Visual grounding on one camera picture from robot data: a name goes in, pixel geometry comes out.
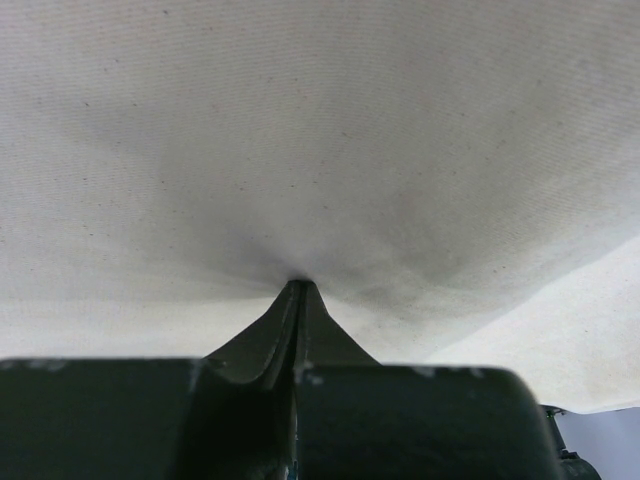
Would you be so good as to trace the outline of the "beige cloth wrap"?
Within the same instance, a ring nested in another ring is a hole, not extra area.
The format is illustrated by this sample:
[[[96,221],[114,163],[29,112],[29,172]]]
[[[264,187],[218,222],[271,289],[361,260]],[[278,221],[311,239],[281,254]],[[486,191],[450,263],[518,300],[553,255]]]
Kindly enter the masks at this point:
[[[638,3],[2,3],[3,356],[203,355],[297,278],[378,360],[637,405]]]

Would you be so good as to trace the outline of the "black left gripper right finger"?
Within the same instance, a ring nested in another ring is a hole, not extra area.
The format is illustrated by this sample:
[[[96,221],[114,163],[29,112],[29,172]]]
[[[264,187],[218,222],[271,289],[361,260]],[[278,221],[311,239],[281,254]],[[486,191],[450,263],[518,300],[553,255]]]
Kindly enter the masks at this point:
[[[382,365],[299,286],[302,479],[556,479],[544,413],[513,372]]]

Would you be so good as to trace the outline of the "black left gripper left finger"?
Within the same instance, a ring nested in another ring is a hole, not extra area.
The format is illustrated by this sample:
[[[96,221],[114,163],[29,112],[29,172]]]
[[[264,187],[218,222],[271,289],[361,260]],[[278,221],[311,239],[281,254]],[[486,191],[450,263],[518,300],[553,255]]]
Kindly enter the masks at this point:
[[[5,479],[282,479],[300,290],[204,357],[1,363]]]

